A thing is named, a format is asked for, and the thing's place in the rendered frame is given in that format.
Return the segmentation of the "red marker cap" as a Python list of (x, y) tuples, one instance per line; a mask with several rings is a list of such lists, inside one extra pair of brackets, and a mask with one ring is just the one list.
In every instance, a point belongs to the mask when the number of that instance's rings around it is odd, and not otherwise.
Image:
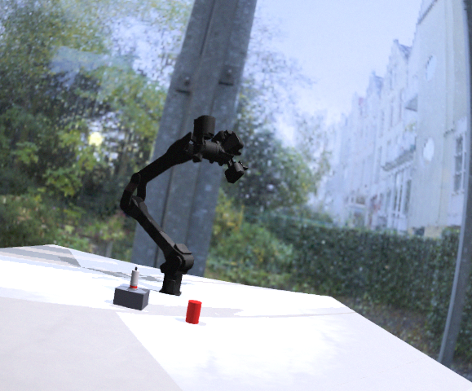
[(199, 316), (201, 312), (201, 304), (200, 301), (189, 300), (187, 306), (187, 313), (186, 313), (186, 321), (187, 323), (198, 324), (199, 323)]

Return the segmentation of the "grey cylinder with red band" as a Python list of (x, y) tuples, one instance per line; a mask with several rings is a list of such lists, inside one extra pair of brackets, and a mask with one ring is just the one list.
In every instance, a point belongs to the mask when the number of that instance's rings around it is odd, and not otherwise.
[(130, 280), (130, 289), (137, 290), (137, 286), (139, 285), (139, 270), (136, 266), (134, 270), (131, 272), (131, 280)]

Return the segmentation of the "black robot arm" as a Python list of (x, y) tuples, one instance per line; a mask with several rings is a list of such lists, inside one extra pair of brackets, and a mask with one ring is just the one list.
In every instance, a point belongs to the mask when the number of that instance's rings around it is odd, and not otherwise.
[[(193, 159), (193, 163), (202, 161), (202, 158), (211, 160), (217, 151), (214, 143), (207, 141), (214, 136), (214, 123), (216, 118), (209, 115), (201, 115), (194, 119), (194, 131), (175, 141), (167, 152), (134, 173), (130, 183), (126, 186), (120, 207), (129, 216), (133, 217), (152, 237), (165, 255), (165, 262), (160, 265), (160, 272), (164, 273), (161, 293), (179, 296), (182, 294), (181, 282), (183, 275), (193, 267), (194, 258), (185, 244), (175, 244), (174, 241), (162, 230), (148, 212), (144, 203), (146, 198), (146, 186), (153, 178), (163, 174), (167, 169), (175, 165)], [(219, 143), (222, 153), (233, 158), (244, 144), (236, 131), (225, 130), (223, 142)], [(190, 140), (194, 142), (189, 143)], [(137, 188), (137, 196), (132, 195)]]

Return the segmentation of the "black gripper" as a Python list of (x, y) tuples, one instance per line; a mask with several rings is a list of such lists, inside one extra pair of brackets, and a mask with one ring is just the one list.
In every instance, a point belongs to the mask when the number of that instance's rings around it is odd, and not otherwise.
[(224, 172), (225, 176), (227, 178), (227, 181), (230, 183), (235, 183), (241, 176), (245, 174), (245, 170), (248, 169), (247, 166), (241, 164), (240, 160), (238, 162), (235, 162), (233, 158), (229, 158), (225, 156), (222, 151), (221, 151), (221, 146), (218, 145), (219, 143), (222, 143), (224, 140), (224, 131), (221, 130), (219, 131), (212, 139), (211, 142), (214, 143), (217, 147), (217, 151), (215, 156), (209, 160), (211, 164), (215, 162), (218, 162), (219, 166), (222, 166), (223, 164), (227, 164), (228, 169)]

